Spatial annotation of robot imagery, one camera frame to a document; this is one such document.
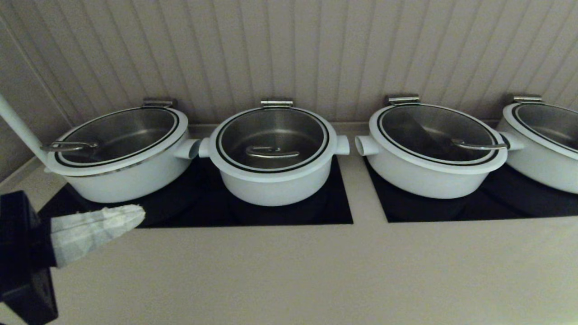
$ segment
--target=white pot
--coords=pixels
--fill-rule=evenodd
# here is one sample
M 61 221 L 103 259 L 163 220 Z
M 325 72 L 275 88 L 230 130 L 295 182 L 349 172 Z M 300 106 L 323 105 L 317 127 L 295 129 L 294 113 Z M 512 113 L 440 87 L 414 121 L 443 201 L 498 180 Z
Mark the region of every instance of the white pot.
M 325 130 L 323 146 L 311 158 L 286 171 L 252 168 L 228 158 L 220 141 L 221 131 L 239 117 L 263 109 L 270 108 L 250 109 L 226 119 L 213 131 L 210 138 L 202 140 L 198 155 L 201 158 L 209 157 L 220 170 L 227 189 L 246 202 L 279 206 L 304 200 L 317 192 L 327 180 L 333 155 L 349 154 L 347 137 L 337 136 L 333 126 L 315 113 L 293 107 L 279 108 L 306 113 L 320 123 Z
M 518 115 L 518 109 L 528 103 L 515 103 L 503 109 L 503 118 L 498 124 L 500 132 L 507 132 L 506 139 L 510 141 L 515 136 L 521 143 L 521 150 L 509 152 L 507 164 L 525 176 L 540 182 L 546 186 L 569 193 L 578 194 L 578 151 L 564 146 L 533 130 Z M 557 110 L 568 116 L 578 116 L 577 112 L 560 108 L 553 105 L 535 103 L 545 109 Z M 541 121 L 546 121 L 546 116 L 541 116 Z M 568 123 L 560 120 L 558 124 Z
M 172 117 L 173 125 L 159 140 L 136 152 L 101 163 L 69 161 L 62 153 L 50 152 L 46 161 L 48 170 L 62 175 L 82 197 L 101 203 L 132 200 L 166 186 L 187 169 L 194 157 L 191 149 L 196 141 L 189 137 L 188 118 L 182 112 L 171 108 L 122 110 L 86 122 L 58 141 L 65 141 L 77 130 L 96 121 L 142 109 L 162 110 L 160 112 Z
M 442 106 L 427 106 L 465 116 L 491 134 L 495 145 L 504 144 L 496 131 L 472 116 Z M 505 149 L 488 150 L 485 156 L 464 162 L 434 159 L 413 152 L 380 131 L 382 114 L 396 107 L 391 105 L 374 113 L 369 121 L 370 135 L 355 137 L 355 146 L 382 178 L 400 189 L 430 198 L 463 197 L 475 191 L 491 171 L 506 161 Z

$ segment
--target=glass lid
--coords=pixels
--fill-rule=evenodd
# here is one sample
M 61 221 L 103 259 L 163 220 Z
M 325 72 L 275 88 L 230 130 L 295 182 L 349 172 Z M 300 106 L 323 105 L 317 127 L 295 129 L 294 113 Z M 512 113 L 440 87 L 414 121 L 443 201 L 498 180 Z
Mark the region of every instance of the glass lid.
M 578 152 L 578 112 L 550 105 L 520 105 L 514 117 L 533 133 Z
M 264 108 L 229 122 L 217 141 L 220 154 L 229 163 L 273 172 L 314 160 L 327 140 L 327 130 L 315 116 L 291 108 Z
M 400 105 L 386 110 L 379 120 L 383 135 L 400 149 L 450 163 L 481 159 L 489 150 L 472 150 L 452 143 L 493 145 L 494 137 L 479 122 L 438 106 Z
M 177 117 L 170 110 L 124 110 L 96 119 L 63 139 L 66 142 L 96 142 L 96 147 L 61 152 L 57 157 L 62 158 L 65 163 L 86 166 L 118 161 L 160 142 L 170 135 L 176 124 Z

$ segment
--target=cooking pot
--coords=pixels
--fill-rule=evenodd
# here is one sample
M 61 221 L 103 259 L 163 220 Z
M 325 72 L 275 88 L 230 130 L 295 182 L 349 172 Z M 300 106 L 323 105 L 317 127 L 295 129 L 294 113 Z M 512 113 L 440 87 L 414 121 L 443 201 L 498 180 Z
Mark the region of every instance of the cooking pot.
M 46 166 L 87 200 L 112 203 L 152 193 L 181 175 L 194 157 L 188 118 L 174 102 L 143 106 L 90 120 L 49 146 Z
M 370 135 L 355 137 L 355 146 L 382 178 L 402 190 L 463 197 L 506 161 L 500 134 L 475 117 L 422 104 L 416 95 L 388 102 L 370 118 Z
M 194 147 L 234 196 L 263 206 L 301 201 L 325 183 L 334 154 L 349 154 L 347 137 L 292 101 L 261 104 L 226 119 Z
M 507 164 L 555 189 L 578 194 L 578 112 L 545 104 L 540 96 L 513 96 L 497 128 L 515 136 L 521 150 Z

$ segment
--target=black induction cooktop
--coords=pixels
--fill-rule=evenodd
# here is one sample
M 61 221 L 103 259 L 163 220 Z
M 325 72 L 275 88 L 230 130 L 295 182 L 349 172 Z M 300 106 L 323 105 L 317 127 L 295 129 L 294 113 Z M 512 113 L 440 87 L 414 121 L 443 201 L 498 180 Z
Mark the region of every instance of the black induction cooktop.
M 578 216 L 577 194 L 542 185 L 508 165 L 491 172 L 470 195 L 434 199 L 394 186 L 364 161 L 390 223 Z
M 39 216 L 56 217 L 126 204 L 138 204 L 145 210 L 145 219 L 138 228 L 353 224 L 336 157 L 327 182 L 318 192 L 285 206 L 258 206 L 236 198 L 209 159 L 194 159 L 171 184 L 127 202 L 91 202 L 67 184 L 40 210 Z

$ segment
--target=white pipe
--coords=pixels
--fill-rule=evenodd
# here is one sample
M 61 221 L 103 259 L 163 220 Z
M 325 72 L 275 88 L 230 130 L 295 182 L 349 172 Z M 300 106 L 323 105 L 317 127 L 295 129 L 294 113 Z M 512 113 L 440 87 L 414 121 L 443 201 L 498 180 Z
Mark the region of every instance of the white pipe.
M 0 95 L 0 116 L 8 123 L 14 132 L 24 141 L 24 143 L 32 150 L 32 152 L 46 165 L 47 154 L 40 149 L 42 143 L 28 128 L 26 123 L 22 121 L 20 116 L 10 107 L 10 104 Z

